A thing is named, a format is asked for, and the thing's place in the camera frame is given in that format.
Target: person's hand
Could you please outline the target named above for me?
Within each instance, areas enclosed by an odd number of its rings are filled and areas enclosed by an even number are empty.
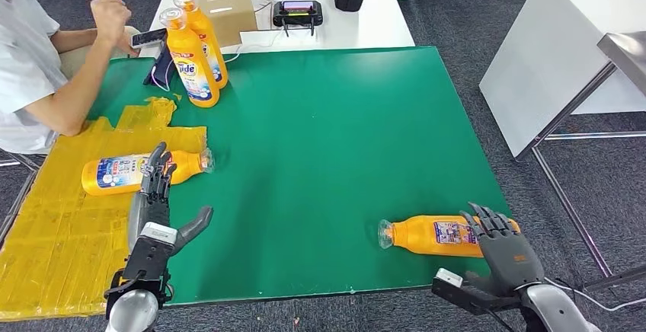
[[[139,56],[139,50],[134,49],[130,46],[131,37],[132,36],[127,32],[123,32],[123,35],[121,36],[119,41],[117,41],[117,48],[119,48],[119,50],[121,50],[125,54],[129,54],[132,57],[137,57]]]
[[[122,0],[94,0],[90,8],[97,25],[97,40],[116,46],[123,39],[126,21],[132,14],[126,4]]]

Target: gray robotic hand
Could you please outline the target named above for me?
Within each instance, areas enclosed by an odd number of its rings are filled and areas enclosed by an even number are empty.
[[[107,299],[106,332],[148,332],[157,320],[158,310],[172,299],[168,284],[168,259],[210,223],[213,209],[204,206],[197,217],[179,229],[170,226],[168,193],[176,164],[161,142],[150,155],[141,191],[133,197],[128,217],[128,256],[125,269],[117,271]]]
[[[469,203],[479,217],[460,212],[478,239],[491,275],[480,277],[467,272],[471,286],[465,288],[462,278],[440,269],[433,280],[433,293],[480,315],[488,313],[512,330],[496,311],[519,309],[531,332],[600,332],[586,321],[570,297],[559,288],[544,283],[545,271],[525,236],[514,230],[510,220],[489,208]]]

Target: person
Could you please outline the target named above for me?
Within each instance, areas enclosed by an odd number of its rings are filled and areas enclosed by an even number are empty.
[[[136,56],[123,1],[90,8],[95,29],[64,31],[37,0],[0,0],[0,148],[46,154],[79,134],[110,59]]]

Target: green table surface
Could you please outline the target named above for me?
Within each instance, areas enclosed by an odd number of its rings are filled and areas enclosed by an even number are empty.
[[[152,61],[113,62],[91,117],[166,96]],[[438,267],[482,259],[383,250],[379,220],[457,215],[472,201],[510,214],[434,47],[242,54],[210,109],[184,96],[172,126],[207,126],[216,169],[171,188],[179,227],[213,220],[171,258],[171,303],[427,286]]]

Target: detergent bottle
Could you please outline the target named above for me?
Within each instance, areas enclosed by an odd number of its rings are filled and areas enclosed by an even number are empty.
[[[511,225],[520,231],[518,224]],[[459,215],[417,215],[403,222],[379,222],[379,245],[392,245],[416,254],[482,257],[478,239],[466,220]]]
[[[209,61],[218,89],[224,88],[226,82],[229,81],[229,75],[226,71],[226,65],[213,24],[198,7],[200,0],[173,0],[173,2],[184,10],[187,15],[188,28],[194,31],[202,40],[202,50],[206,54],[206,60]]]
[[[150,153],[124,155],[90,161],[83,167],[81,183],[83,190],[93,196],[139,191],[143,179],[142,169]],[[194,174],[211,172],[213,157],[207,148],[201,153],[171,151],[167,165],[175,163],[177,168],[171,177],[171,184],[181,184]]]
[[[188,99],[195,106],[211,107],[220,98],[218,84],[202,51],[202,41],[187,27],[186,18],[180,8],[168,8],[159,15],[168,30],[166,46],[184,83]]]

